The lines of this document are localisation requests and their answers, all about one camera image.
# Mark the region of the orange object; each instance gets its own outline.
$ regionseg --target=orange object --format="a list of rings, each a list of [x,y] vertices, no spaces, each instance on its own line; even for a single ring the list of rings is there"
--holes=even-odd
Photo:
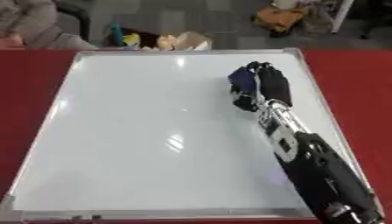
[[[255,23],[276,32],[285,32],[307,13],[307,7],[294,10],[279,10],[276,7],[267,7],[257,12]]]

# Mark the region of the red tablecloth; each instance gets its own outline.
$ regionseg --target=red tablecloth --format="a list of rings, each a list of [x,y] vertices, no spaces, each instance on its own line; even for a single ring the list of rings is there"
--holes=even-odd
[[[392,172],[389,161],[392,150],[388,140],[392,138],[389,136],[392,52],[305,51],[304,54],[387,216],[391,217],[392,178],[388,173]],[[72,51],[0,52],[0,195],[9,189],[73,56]]]

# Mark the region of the robotic arm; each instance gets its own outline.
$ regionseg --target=robotic arm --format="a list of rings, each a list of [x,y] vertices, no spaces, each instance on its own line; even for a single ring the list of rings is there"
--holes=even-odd
[[[288,80],[270,63],[252,62],[229,77],[234,105],[258,114],[289,180],[324,224],[381,224],[375,195],[318,134],[291,111]]]

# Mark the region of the whiteboard frame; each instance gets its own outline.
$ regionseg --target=whiteboard frame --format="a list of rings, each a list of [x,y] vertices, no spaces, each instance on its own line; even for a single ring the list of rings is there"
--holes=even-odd
[[[125,54],[126,52],[78,52],[74,57],[73,64],[70,66],[71,71],[78,61],[85,57],[94,56],[96,54],[106,55],[118,55]],[[129,54],[137,56],[150,56],[150,55],[219,55],[219,54],[245,54],[245,53],[290,53],[294,55],[300,62],[299,65],[302,67],[308,78],[310,79],[314,89],[318,94],[323,107],[327,114],[330,116],[333,122],[333,127],[338,133],[338,138],[344,145],[342,149],[347,155],[348,163],[354,169],[356,174],[365,183],[367,188],[372,192],[373,190],[368,183],[364,172],[358,164],[347,140],[344,138],[343,133],[333,116],[326,99],[322,95],[319,86],[314,80],[311,71],[305,63],[304,55],[297,48],[286,48],[281,50],[223,50],[223,51],[185,51],[185,52],[129,52]],[[12,194],[18,185],[20,177],[23,175],[25,167],[29,163],[30,150],[26,154],[26,158],[22,163],[18,174],[13,181],[10,190],[4,195],[3,200],[0,204],[0,222],[1,221],[56,221],[56,220],[72,220],[77,217],[78,219],[89,221],[94,216],[99,215],[102,220],[176,220],[176,219],[265,219],[265,220],[298,220],[298,215],[301,214],[300,220],[313,219],[312,214],[309,211],[298,211],[297,209],[286,209],[287,211],[280,211],[277,216],[271,216],[270,209],[189,209],[189,210],[171,210],[171,211],[62,211],[62,212],[27,212],[27,211],[15,211],[12,209]]]

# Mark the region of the whiteboard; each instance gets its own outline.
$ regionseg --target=whiteboard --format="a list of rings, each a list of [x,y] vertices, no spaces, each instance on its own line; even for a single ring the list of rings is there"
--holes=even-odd
[[[10,190],[12,208],[153,218],[311,216],[255,115],[232,105],[228,75],[255,60],[284,73],[294,112],[355,164],[298,54],[84,52]]]

